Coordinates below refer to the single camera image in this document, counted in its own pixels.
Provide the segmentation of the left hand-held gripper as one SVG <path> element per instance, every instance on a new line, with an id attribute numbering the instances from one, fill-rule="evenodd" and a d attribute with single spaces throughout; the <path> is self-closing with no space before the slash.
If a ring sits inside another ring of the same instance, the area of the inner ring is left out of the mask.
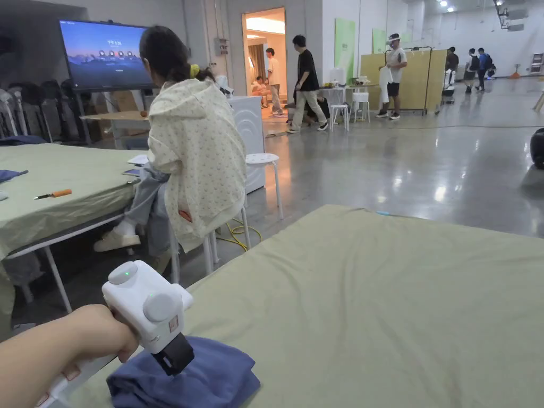
<path id="1" fill-rule="evenodd" d="M 194 350 L 182 333 L 184 312 L 194 298 L 182 286 L 135 260 L 115 268 L 101 292 L 114 316 L 132 329 L 166 375 L 179 375 L 194 359 Z"/>

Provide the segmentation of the person's left hand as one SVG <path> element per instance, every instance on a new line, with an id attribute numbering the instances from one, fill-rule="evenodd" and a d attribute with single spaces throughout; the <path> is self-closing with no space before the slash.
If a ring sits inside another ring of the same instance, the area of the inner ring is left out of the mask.
<path id="1" fill-rule="evenodd" d="M 68 315 L 68 322 L 78 360 L 114 355 L 124 363 L 139 347 L 132 329 L 105 305 L 84 305 Z"/>

